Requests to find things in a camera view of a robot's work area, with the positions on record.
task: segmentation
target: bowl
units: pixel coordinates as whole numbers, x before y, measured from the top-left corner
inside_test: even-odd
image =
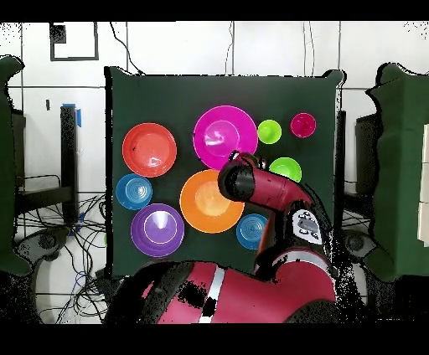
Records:
[[[242,246],[257,250],[261,241],[267,219],[260,214],[247,214],[237,224],[236,235]]]
[[[282,136],[282,127],[274,120],[265,120],[258,126],[259,140],[265,144],[274,144]]]
[[[279,157],[270,164],[269,170],[275,174],[290,178],[296,183],[301,181],[301,167],[291,157]]]
[[[116,185],[116,198],[125,208],[141,209],[151,201],[152,185],[149,180],[140,175],[124,175]]]
[[[291,121],[291,132],[299,138],[307,138],[316,130],[316,120],[308,113],[298,113]]]

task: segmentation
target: red plate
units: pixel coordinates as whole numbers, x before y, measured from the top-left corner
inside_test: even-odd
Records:
[[[134,126],[122,143],[122,156],[126,165],[136,174],[155,178],[166,173],[177,155],[173,135],[157,123]]]

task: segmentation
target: green bowl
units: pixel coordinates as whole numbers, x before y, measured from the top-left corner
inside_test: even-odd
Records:
[[[274,120],[265,120],[258,126],[258,137],[262,143],[274,144],[282,136],[282,128]]]
[[[269,170],[275,174],[290,178],[297,183],[301,181],[301,167],[291,157],[279,157],[271,163]]]

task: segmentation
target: blue bowl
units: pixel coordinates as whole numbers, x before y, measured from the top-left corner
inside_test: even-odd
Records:
[[[151,201],[152,185],[140,175],[124,175],[116,185],[116,198],[125,208],[134,211],[141,209]]]
[[[237,239],[246,249],[257,250],[266,225],[266,218],[260,214],[247,214],[237,224]]]

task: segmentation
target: green panel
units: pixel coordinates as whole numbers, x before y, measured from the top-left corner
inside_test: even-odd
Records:
[[[343,80],[341,71],[326,78],[221,77],[221,76],[130,76],[111,68],[113,95],[113,193],[119,179],[130,173],[121,155],[127,132],[142,122],[157,122],[174,135],[178,157],[172,169],[151,178],[153,203],[167,203],[180,212],[179,194],[186,180],[204,170],[194,154],[192,132],[196,121],[217,105],[234,105],[246,111],[258,125],[272,118],[282,125],[282,138],[274,145],[259,143],[257,154],[274,160],[292,157],[302,167],[302,181],[322,199],[333,215],[333,145],[335,88]],[[294,137],[290,120],[309,112],[318,122],[308,139]],[[151,258],[140,253],[130,238],[136,212],[123,208],[113,198],[113,275],[132,275]],[[260,213],[246,206],[244,214]],[[170,260],[214,261],[244,272],[253,271],[255,252],[245,250],[235,237],[235,227],[220,234],[204,234],[185,223],[185,237]]]
[[[366,263],[389,281],[401,275],[429,275],[429,248],[417,239],[429,78],[407,74],[391,64],[384,68],[382,82],[386,84],[373,90],[384,126],[377,145],[380,174],[374,234],[390,258],[379,251],[366,258]]]

